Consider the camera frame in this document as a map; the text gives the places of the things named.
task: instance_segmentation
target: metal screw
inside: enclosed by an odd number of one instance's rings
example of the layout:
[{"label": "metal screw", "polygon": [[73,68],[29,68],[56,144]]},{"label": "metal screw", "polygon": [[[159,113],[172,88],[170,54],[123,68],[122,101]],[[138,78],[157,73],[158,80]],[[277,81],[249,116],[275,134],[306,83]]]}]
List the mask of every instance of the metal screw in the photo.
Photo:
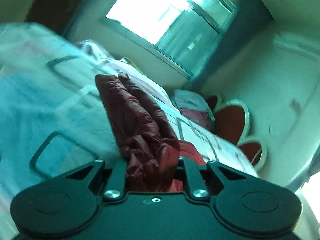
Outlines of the metal screw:
[{"label": "metal screw", "polygon": [[192,192],[193,196],[195,196],[196,198],[203,198],[203,197],[207,197],[207,195],[209,194],[206,190],[204,189],[197,189],[194,190]]},{"label": "metal screw", "polygon": [[152,199],[152,201],[157,203],[157,202],[160,202],[160,201],[161,201],[161,199],[160,199],[160,198],[155,197],[155,198],[153,198],[153,199]]},{"label": "metal screw", "polygon": [[120,197],[121,193],[117,190],[107,190],[103,195],[105,198],[117,198]]}]

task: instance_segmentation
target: white bedsheet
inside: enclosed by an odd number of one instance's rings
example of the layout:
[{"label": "white bedsheet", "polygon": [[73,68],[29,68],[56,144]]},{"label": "white bedsheet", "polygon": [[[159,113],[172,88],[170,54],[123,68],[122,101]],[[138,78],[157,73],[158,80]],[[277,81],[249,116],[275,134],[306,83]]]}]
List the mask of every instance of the white bedsheet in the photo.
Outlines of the white bedsheet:
[{"label": "white bedsheet", "polygon": [[[29,162],[51,133],[60,131],[76,144],[61,137],[52,140],[37,161],[37,168],[48,176],[96,156],[113,163],[120,155],[94,86],[101,68],[72,44],[37,24],[0,25],[0,70],[0,239],[7,240],[17,234],[9,215],[12,198],[45,179],[29,168]],[[116,74],[108,65],[103,72]],[[257,175],[239,149],[189,122],[166,100],[161,102],[165,91],[147,77],[143,80],[160,91],[157,101],[178,137],[194,143],[205,160]],[[195,136],[196,130],[202,135]]]}]

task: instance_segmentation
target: red cushion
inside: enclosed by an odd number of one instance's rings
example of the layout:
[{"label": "red cushion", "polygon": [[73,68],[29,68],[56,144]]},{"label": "red cushion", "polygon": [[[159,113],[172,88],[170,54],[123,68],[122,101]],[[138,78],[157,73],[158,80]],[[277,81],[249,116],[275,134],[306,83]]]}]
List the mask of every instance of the red cushion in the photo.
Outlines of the red cushion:
[{"label": "red cushion", "polygon": [[227,106],[214,113],[214,134],[236,145],[245,125],[245,113],[240,106]]},{"label": "red cushion", "polygon": [[[247,156],[249,161],[252,161],[256,153],[260,151],[261,145],[258,142],[249,142],[249,143],[245,143],[243,145],[238,146],[238,148],[243,151],[243,153]],[[257,164],[260,158],[261,158],[261,151],[257,155],[257,157],[254,159],[252,165]]]}]

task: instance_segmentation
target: window frame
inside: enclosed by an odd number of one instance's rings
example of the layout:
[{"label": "window frame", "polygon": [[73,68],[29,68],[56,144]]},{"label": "window frame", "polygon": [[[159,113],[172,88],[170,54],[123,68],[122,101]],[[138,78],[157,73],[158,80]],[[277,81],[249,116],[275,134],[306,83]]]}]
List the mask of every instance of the window frame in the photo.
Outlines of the window frame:
[{"label": "window frame", "polygon": [[[106,17],[106,15],[109,13],[111,8],[114,6],[114,4],[118,0],[113,0],[113,2],[108,6],[107,11],[104,13],[104,17],[101,19],[102,23],[111,28],[113,31],[119,33],[120,35],[124,36],[125,38],[129,39],[130,41],[134,42],[138,46],[142,47],[143,49],[147,50],[149,53],[153,54],[160,60],[162,60],[164,63],[175,69],[177,72],[182,74],[186,78],[191,78],[196,73],[191,73],[187,71],[179,62],[177,62],[174,58],[172,58],[170,55],[159,49],[156,45],[151,44],[144,38],[140,37],[139,35],[135,34],[134,32],[130,31],[126,27],[122,26],[121,23],[117,20],[109,19]],[[224,23],[223,26],[220,26],[204,9],[202,9],[197,3],[195,3],[192,0],[186,0],[190,5],[191,9],[199,15],[204,21],[206,21],[216,32],[217,32],[217,38],[225,31],[227,26],[231,23],[233,20],[233,12],[236,9],[236,6],[231,2],[231,0],[219,0],[220,3],[222,3],[228,11],[230,11],[231,15],[227,22]]]}]

